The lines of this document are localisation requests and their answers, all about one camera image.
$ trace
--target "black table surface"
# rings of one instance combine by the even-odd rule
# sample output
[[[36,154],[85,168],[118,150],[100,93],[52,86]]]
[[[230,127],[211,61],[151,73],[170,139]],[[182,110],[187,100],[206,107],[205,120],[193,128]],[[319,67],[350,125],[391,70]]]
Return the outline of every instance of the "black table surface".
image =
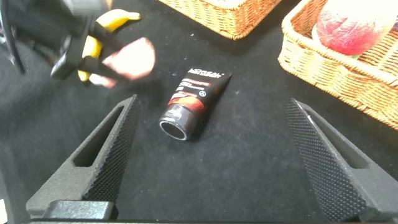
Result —
[[[150,39],[157,52],[146,78],[112,90],[76,76],[51,80],[50,67],[20,45],[27,74],[0,60],[0,170],[8,209],[27,220],[26,201],[120,101],[139,95],[141,119],[121,186],[121,219],[321,221],[284,110],[308,104],[395,179],[397,131],[285,72],[277,58],[284,0],[245,39],[228,40],[155,0],[119,0],[142,20],[121,30],[126,43]],[[200,138],[179,142],[158,119],[191,66],[233,72]]]

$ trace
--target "product label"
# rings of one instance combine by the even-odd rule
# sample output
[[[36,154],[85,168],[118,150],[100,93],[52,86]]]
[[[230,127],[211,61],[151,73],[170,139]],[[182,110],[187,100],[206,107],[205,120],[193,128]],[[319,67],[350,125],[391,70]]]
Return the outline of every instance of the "product label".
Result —
[[[202,113],[230,77],[231,74],[191,68],[169,104],[184,105],[193,112]]]

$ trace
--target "wicker basket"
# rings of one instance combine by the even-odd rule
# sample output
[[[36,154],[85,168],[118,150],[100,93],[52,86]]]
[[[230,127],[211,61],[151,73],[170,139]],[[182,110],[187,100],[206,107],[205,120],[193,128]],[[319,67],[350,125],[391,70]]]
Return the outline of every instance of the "wicker basket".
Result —
[[[281,0],[159,0],[229,38],[247,36]]]
[[[283,69],[398,129],[398,31],[355,60],[312,40],[327,0],[303,0],[284,19]]]

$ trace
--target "yellow banana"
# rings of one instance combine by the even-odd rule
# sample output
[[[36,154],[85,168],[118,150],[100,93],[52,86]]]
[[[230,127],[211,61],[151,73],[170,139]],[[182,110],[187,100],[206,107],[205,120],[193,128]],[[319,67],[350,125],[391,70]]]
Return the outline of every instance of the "yellow banana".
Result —
[[[127,12],[122,9],[113,9],[100,16],[96,21],[108,31],[113,32],[127,21],[138,19],[141,19],[141,16],[137,12]],[[98,58],[100,56],[101,49],[102,44],[100,41],[92,36],[87,36],[81,57],[84,58],[86,56],[91,56],[93,58]],[[90,77],[88,72],[79,70],[78,74],[80,80],[83,82],[87,81]]]
[[[98,58],[100,57],[101,49],[102,49],[101,42],[95,39],[94,37],[88,35],[81,57],[84,58],[86,56],[91,56],[93,58]],[[90,74],[88,72],[80,70],[77,72],[79,74],[80,80],[83,82],[87,81],[88,78],[90,77]]]
[[[96,21],[110,32],[115,31],[129,20],[139,20],[137,12],[127,12],[123,9],[113,9],[100,16]]]

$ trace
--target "tube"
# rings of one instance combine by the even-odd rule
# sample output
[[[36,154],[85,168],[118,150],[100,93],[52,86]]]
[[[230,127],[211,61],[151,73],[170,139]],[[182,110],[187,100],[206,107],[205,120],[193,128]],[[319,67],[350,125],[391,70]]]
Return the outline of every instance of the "tube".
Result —
[[[197,123],[224,90],[232,73],[191,68],[159,119],[160,128],[175,139],[186,141]]]

